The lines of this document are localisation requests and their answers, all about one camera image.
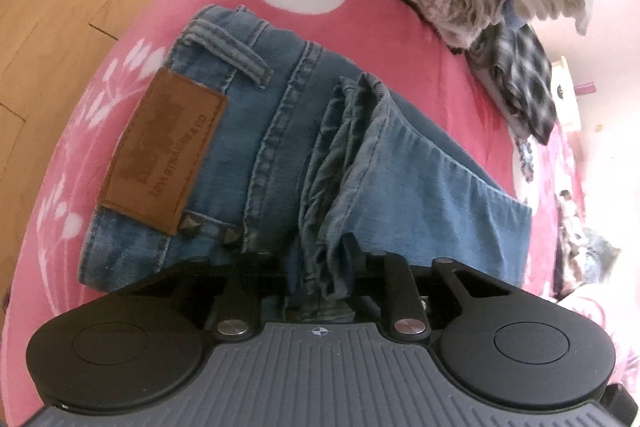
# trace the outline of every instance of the jeans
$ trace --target jeans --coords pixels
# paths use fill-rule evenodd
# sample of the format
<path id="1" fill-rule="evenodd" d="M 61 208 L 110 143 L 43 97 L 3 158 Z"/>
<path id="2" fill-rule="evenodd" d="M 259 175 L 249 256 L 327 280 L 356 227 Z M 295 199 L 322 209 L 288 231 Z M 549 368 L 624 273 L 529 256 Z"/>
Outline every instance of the jeans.
<path id="1" fill-rule="evenodd" d="M 82 283 L 111 291 L 190 257 L 228 264 L 269 252 L 293 256 L 294 285 L 342 299 L 347 232 L 366 251 L 423 266 L 452 257 L 520 283 L 529 208 L 351 61 L 244 7 L 213 6 L 183 30 L 165 67 L 228 97 L 185 207 L 198 226 L 171 236 L 98 207 Z"/>

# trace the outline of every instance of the plaid fabric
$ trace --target plaid fabric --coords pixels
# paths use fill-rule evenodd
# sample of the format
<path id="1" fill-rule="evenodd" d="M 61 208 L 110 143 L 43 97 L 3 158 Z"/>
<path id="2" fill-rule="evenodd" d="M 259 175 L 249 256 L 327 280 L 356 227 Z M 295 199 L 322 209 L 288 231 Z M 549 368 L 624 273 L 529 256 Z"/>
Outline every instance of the plaid fabric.
<path id="1" fill-rule="evenodd" d="M 529 25 L 486 28 L 466 52 L 472 69 L 488 68 L 507 106 L 546 145 L 558 114 L 551 96 L 551 62 Z"/>

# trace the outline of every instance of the gray ribbed plate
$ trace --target gray ribbed plate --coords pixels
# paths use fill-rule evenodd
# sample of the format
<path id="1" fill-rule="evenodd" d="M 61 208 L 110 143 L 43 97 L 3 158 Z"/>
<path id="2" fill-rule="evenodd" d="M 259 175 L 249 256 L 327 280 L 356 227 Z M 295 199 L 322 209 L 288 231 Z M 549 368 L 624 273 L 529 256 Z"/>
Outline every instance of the gray ribbed plate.
<path id="1" fill-rule="evenodd" d="M 203 372 L 135 413 L 83 417 L 47 407 L 31 427 L 622 427 L 594 403 L 514 413 L 462 393 L 419 346 L 375 325 L 269 324 L 217 347 Z"/>

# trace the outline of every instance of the bed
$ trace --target bed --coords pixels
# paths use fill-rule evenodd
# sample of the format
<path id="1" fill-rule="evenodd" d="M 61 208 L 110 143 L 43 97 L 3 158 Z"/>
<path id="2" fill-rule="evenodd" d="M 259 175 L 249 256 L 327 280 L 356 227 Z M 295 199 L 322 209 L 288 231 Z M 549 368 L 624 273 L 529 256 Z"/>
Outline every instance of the bed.
<path id="1" fill-rule="evenodd" d="M 522 155 L 504 119 L 434 30 L 400 0 L 154 0 L 98 68 L 50 160 L 31 214 L 2 333 L 0 383 L 10 426 L 41 406 L 25 349 L 44 322 L 99 295 L 76 279 L 79 253 L 116 142 L 178 33 L 202 7 L 245 5 L 276 26 L 354 60 L 445 129 L 512 196 L 533 209 L 524 288 L 548 296 L 558 180 L 582 201 L 562 130 Z"/>

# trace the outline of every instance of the embossed logo on leather patch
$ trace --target embossed logo on leather patch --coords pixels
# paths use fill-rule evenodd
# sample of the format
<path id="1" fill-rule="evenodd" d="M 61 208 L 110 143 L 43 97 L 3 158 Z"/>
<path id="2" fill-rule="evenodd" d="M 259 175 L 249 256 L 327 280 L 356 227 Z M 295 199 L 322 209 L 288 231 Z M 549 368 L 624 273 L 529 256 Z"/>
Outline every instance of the embossed logo on leather patch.
<path id="1" fill-rule="evenodd" d="M 120 138 L 98 204 L 177 233 L 227 98 L 162 68 Z"/>

